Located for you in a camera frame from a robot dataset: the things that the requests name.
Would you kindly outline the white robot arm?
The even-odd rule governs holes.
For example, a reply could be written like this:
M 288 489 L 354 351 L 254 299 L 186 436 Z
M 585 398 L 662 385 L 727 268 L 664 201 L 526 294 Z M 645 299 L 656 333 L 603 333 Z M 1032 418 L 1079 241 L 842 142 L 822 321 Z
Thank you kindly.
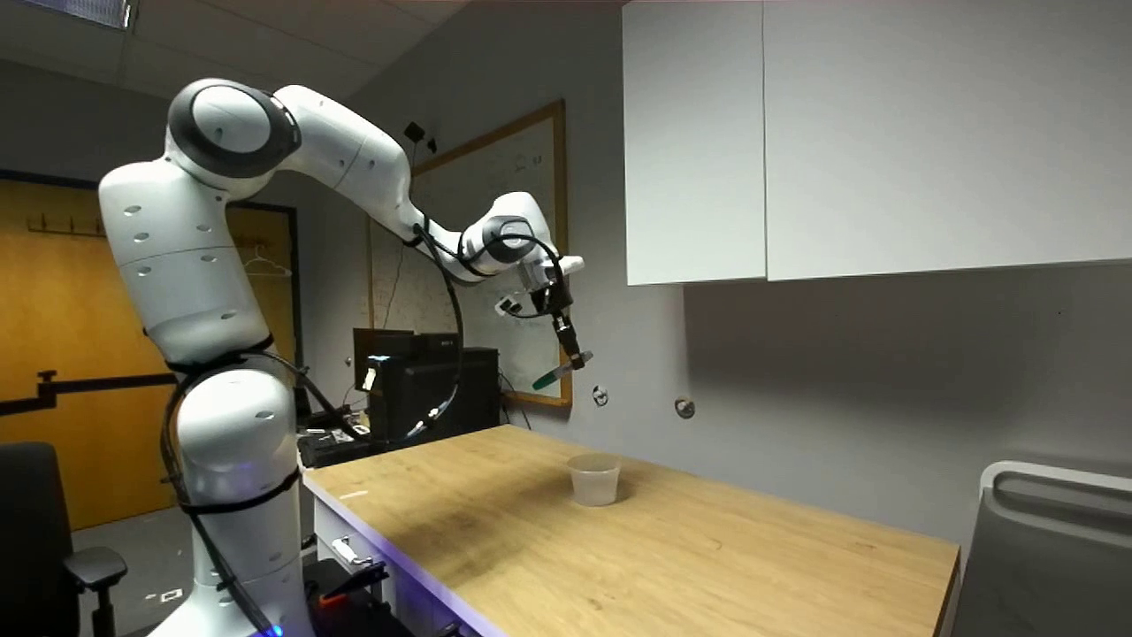
M 451 229 L 409 201 L 400 142 L 343 104 L 229 80 L 185 85 L 156 161 L 99 180 L 99 215 L 142 333 L 177 380 L 164 463 L 192 521 L 192 595 L 153 637 L 314 637 L 301 567 L 297 376 L 283 369 L 225 211 L 271 173 L 304 173 L 460 285 L 518 274 L 577 356 L 571 275 L 534 194 L 507 192 Z

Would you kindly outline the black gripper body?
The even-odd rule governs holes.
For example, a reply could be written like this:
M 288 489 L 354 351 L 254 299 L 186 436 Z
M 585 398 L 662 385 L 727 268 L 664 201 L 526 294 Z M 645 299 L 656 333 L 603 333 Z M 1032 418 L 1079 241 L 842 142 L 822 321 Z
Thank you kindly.
M 571 294 L 571 285 L 548 285 L 534 294 L 534 306 L 541 314 L 553 320 L 553 326 L 560 333 L 571 333 L 573 331 L 573 320 L 571 320 L 571 306 L 573 306 L 573 294 Z

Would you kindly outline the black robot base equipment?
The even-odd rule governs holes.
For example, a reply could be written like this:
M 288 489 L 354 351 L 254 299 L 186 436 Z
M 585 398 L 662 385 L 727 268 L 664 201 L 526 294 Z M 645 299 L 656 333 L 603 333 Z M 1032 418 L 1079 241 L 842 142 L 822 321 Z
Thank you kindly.
M 409 637 L 382 595 L 389 569 L 360 562 L 354 569 L 319 560 L 304 569 L 304 595 L 314 637 Z

